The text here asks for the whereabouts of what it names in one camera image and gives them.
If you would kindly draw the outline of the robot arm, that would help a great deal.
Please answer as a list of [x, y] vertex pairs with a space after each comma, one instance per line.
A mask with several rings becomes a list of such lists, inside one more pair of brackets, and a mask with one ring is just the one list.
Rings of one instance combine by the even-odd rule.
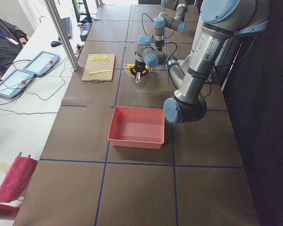
[[169, 17], [166, 12], [161, 12], [154, 18], [154, 35], [153, 40], [156, 48], [162, 51], [165, 44], [165, 28], [183, 33], [186, 27], [184, 22], [185, 15], [188, 11], [188, 4], [185, 0], [162, 0], [161, 5], [165, 8], [176, 12], [175, 17]]
[[163, 52], [164, 29], [184, 32], [184, 17], [188, 11], [184, 0], [164, 0], [161, 4], [174, 10], [175, 17], [160, 13], [154, 19], [153, 38], [142, 35], [138, 39], [135, 64], [130, 72], [136, 82], [151, 68], [163, 65], [176, 90], [165, 100], [165, 118], [172, 124], [198, 121], [206, 113], [207, 104], [201, 89], [218, 57], [224, 42], [233, 36], [248, 36], [266, 29], [270, 2], [267, 0], [205, 0], [193, 39], [191, 53], [182, 68], [176, 55]]

